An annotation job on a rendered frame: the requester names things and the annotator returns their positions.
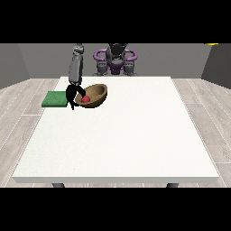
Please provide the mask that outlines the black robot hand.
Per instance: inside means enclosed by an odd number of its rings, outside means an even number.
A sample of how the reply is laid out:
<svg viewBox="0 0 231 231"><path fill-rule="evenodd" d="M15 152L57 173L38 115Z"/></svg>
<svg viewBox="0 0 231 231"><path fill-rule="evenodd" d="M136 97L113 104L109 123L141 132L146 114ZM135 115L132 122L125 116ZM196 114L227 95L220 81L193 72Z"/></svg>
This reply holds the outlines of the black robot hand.
<svg viewBox="0 0 231 231"><path fill-rule="evenodd" d="M74 84L69 84L66 89L66 99L70 103L71 108L78 106L75 102L75 97L77 94L80 94L82 97L86 95L86 91L81 86L76 86Z"/></svg>

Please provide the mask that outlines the brown wooden bowl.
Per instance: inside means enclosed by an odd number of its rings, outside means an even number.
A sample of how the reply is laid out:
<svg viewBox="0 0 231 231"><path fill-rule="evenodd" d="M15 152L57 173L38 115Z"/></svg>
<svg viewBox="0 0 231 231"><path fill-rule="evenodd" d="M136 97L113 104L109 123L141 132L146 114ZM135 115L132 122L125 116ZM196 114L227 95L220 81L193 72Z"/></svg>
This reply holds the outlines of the brown wooden bowl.
<svg viewBox="0 0 231 231"><path fill-rule="evenodd" d="M76 95L76 103L85 108L95 108L100 106L107 96L107 86L105 84L95 84L85 88L86 95L89 97L89 102L82 102L81 95Z"/></svg>

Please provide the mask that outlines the green square pad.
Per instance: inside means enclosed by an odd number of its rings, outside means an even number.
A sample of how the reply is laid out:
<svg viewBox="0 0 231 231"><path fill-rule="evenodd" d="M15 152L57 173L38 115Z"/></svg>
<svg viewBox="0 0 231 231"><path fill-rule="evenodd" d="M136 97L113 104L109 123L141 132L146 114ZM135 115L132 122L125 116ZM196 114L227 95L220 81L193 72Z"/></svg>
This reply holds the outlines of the green square pad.
<svg viewBox="0 0 231 231"><path fill-rule="evenodd" d="M42 107L66 107L67 104L65 91L48 91L42 101Z"/></svg>

